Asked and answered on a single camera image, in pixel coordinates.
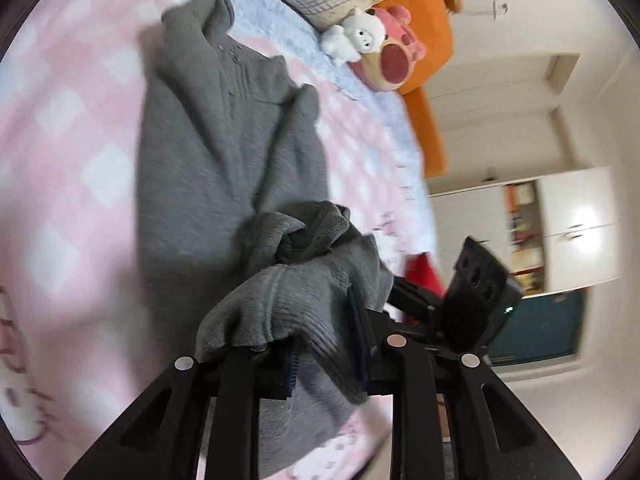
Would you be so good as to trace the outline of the grey zip-up sweatshirt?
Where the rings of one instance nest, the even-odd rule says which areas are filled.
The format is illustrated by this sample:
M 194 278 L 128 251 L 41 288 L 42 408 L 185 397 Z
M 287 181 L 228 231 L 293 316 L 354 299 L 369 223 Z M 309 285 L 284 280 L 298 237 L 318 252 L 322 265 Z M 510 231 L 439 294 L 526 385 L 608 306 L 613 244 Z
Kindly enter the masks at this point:
M 260 406 L 259 472 L 332 439 L 367 399 L 352 303 L 381 311 L 393 275 L 329 199 L 319 97 L 283 58 L 229 32 L 230 0 L 163 15 L 138 166 L 138 261 L 158 352 L 205 359 L 299 342 L 292 398 Z

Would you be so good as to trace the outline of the red folded garment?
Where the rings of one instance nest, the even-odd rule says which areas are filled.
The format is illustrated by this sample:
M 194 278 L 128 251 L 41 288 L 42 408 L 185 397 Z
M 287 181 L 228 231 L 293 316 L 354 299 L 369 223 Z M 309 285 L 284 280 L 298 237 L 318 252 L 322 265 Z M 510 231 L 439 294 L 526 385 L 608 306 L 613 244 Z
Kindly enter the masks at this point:
M 418 325 L 426 317 L 426 311 L 438 310 L 445 295 L 444 285 L 428 252 L 412 256 L 408 260 L 405 281 L 409 305 L 404 314 L 405 322 Z

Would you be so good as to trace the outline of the white wardrobe cabinet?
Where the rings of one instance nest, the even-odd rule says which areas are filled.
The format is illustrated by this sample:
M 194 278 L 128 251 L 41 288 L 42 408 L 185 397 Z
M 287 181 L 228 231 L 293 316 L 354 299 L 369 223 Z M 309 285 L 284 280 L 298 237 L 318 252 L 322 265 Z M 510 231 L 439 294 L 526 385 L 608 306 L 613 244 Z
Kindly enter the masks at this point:
M 440 193 L 432 205 L 444 283 L 451 281 L 469 236 L 510 270 L 527 295 L 617 278 L 617 214 L 608 167 Z

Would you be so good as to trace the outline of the pink Hello Kitty blanket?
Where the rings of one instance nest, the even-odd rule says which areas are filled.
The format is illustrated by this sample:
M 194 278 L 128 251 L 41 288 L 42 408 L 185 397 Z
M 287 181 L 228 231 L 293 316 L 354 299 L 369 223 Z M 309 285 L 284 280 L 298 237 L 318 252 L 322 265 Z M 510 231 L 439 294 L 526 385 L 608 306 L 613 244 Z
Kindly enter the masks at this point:
M 46 479 L 154 374 L 134 174 L 144 66 L 177 2 L 40 0 L 1 63 L 1 414 Z M 401 273 L 418 237 L 390 129 L 268 39 L 234 38 L 316 87 L 331 198 Z

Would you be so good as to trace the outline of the white door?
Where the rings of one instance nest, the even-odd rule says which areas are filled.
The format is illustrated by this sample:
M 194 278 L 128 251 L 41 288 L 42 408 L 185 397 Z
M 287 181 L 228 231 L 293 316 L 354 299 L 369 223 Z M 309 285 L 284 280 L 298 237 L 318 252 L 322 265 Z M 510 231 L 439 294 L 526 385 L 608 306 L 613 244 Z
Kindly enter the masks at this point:
M 447 66 L 425 85 L 448 169 L 432 193 L 472 188 L 577 166 L 561 96 L 575 53 L 507 56 Z

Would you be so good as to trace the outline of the pink bear plush pillow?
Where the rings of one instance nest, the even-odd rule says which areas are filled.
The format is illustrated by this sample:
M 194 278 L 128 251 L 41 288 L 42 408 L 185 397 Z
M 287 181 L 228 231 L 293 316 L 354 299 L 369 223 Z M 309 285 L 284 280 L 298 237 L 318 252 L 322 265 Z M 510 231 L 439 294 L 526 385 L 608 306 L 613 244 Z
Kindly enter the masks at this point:
M 426 55 L 424 43 L 410 27 L 411 13 L 398 4 L 389 9 L 371 8 L 367 14 L 375 16 L 385 26 L 381 50 L 362 54 L 349 68 L 373 91 L 395 91 L 412 75 L 416 63 Z

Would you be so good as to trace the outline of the white sheep plush toy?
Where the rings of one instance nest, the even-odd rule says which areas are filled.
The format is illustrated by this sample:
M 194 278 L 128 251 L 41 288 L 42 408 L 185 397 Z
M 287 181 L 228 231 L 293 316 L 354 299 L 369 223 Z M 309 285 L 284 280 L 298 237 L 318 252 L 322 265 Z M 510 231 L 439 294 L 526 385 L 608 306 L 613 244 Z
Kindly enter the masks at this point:
M 375 10 L 354 9 L 340 24 L 322 32 L 320 49 L 335 66 L 342 66 L 359 62 L 364 54 L 380 52 L 385 39 L 385 25 Z

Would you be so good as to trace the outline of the light blue quilted bedspread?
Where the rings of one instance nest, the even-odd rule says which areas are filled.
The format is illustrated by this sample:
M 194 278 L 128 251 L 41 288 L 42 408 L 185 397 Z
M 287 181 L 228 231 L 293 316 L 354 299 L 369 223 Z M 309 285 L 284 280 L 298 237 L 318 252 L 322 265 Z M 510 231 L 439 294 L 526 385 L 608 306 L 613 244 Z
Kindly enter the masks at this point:
M 394 92 L 369 90 L 348 68 L 334 67 L 318 46 L 318 32 L 282 0 L 231 0 L 235 21 L 232 35 L 239 39 L 268 39 L 285 55 L 302 60 L 315 74 L 367 107 L 390 129 L 409 202 L 416 214 L 416 252 L 437 254 L 436 223 L 428 187 L 423 179 L 423 158 L 404 101 Z

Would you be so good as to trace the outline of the orange bed frame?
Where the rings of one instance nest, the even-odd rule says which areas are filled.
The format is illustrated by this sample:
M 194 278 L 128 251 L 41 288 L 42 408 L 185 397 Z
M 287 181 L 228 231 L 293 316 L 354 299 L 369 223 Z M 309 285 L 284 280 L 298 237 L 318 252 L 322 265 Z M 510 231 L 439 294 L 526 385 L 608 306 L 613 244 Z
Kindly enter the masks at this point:
M 388 9 L 396 4 L 410 12 L 409 26 L 426 47 L 426 55 L 416 63 L 412 75 L 397 92 L 405 101 L 414 136 L 422 151 L 424 177 L 443 176 L 448 170 L 444 141 L 423 86 L 454 53 L 448 10 L 444 0 L 383 0 L 376 6 Z

